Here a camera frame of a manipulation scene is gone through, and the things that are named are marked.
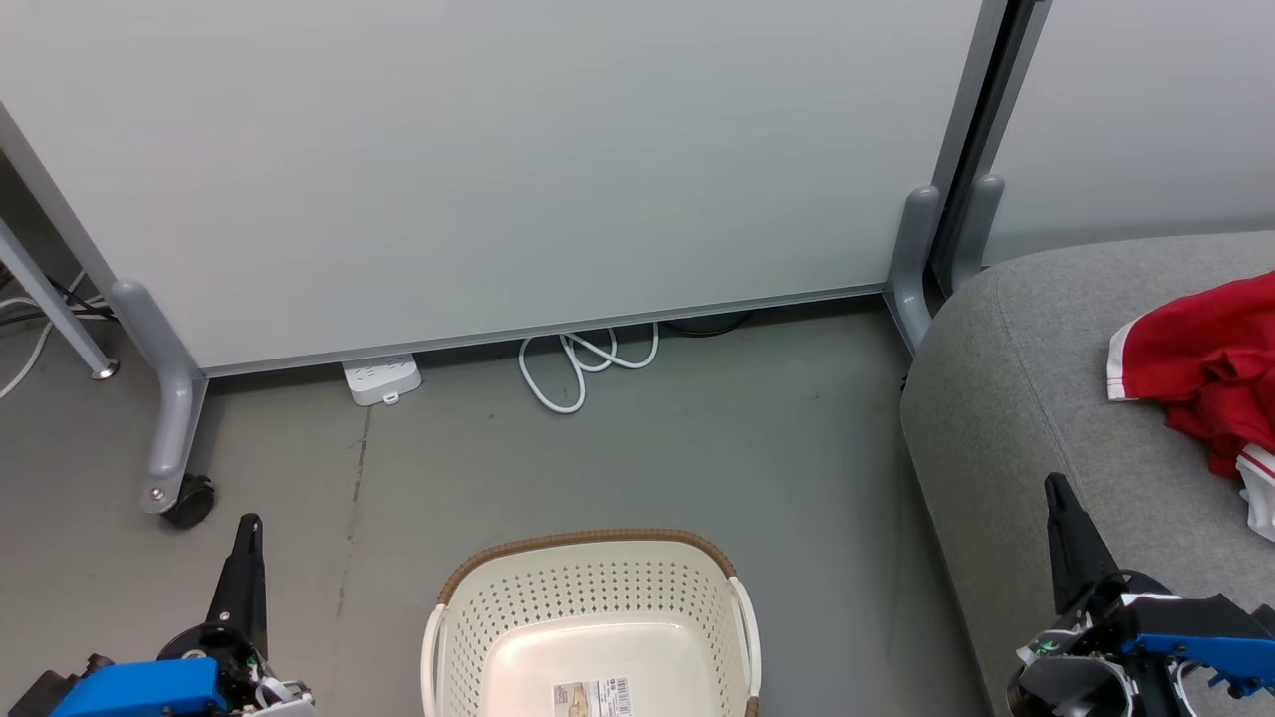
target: caster wheel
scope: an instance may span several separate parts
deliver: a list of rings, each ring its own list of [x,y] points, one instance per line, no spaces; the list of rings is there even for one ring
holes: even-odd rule
[[[213,512],[217,503],[217,491],[208,476],[193,476],[186,473],[181,478],[181,490],[177,492],[177,501],[172,508],[161,513],[164,521],[186,531],[194,528]]]

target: white power strip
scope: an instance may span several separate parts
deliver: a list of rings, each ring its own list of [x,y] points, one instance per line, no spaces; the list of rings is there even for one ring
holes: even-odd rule
[[[346,369],[349,393],[360,406],[382,401],[386,406],[394,406],[399,397],[421,385],[421,370],[416,367],[416,358],[411,353],[342,361],[340,365]]]

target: whiteboard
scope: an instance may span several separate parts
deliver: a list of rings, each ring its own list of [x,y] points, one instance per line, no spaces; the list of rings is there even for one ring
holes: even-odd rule
[[[978,0],[0,0],[0,101],[203,367],[886,278]]]
[[[992,163],[984,264],[1275,228],[1272,28],[1260,0],[1053,3]]]

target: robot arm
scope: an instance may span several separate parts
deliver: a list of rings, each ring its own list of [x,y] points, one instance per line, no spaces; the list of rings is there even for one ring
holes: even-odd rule
[[[1182,679],[1218,674],[1235,699],[1275,694],[1275,611],[1247,614],[1225,597],[1183,600],[1160,582],[1118,570],[1067,478],[1046,480],[1049,563],[1058,621],[1019,651],[1010,683],[1017,717],[1195,717]]]
[[[80,676],[45,672],[9,717],[316,717],[303,683],[280,681],[265,662],[263,527],[240,518],[208,617],[153,662],[115,665],[94,654]]]

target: gray floor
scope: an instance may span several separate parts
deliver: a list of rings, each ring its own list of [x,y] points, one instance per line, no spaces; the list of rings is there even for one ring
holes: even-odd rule
[[[251,510],[272,662],[325,714],[421,713],[425,621],[470,554],[646,526],[699,532],[738,566],[766,713],[984,713],[899,448],[894,327],[876,301],[766,319],[589,376],[574,417],[533,401],[507,347],[418,357],[425,387],[393,407],[354,406],[334,366],[214,383],[191,464],[221,503],[185,533],[135,508],[149,369],[94,324],[124,367],[92,383],[52,339],[0,401],[0,707],[46,669],[145,660],[199,621]],[[0,383],[33,341],[0,329]],[[561,395],[565,361],[532,365]]]

